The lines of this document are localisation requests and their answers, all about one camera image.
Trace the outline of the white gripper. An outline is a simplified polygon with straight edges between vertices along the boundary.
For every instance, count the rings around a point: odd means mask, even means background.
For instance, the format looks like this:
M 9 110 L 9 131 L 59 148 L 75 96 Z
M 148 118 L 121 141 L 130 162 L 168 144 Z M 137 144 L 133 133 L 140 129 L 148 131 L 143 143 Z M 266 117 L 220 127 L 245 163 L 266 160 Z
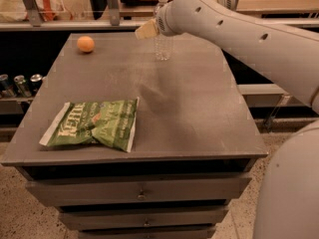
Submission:
M 170 4 L 166 3 L 160 6 L 155 19 L 146 21 L 135 31 L 138 40 L 156 37 L 159 33 L 171 37 L 176 35 L 173 26 L 169 24 L 171 20 Z

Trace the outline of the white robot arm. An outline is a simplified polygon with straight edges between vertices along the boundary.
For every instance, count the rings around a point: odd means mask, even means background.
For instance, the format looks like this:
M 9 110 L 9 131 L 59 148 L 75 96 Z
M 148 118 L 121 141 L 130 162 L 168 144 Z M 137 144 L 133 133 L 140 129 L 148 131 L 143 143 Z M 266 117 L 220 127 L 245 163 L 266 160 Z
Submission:
M 319 113 L 316 33 L 234 11 L 234 0 L 172 0 L 136 30 L 139 39 L 191 34 L 207 40 Z M 271 158 L 257 201 L 253 239 L 319 239 L 319 122 Z

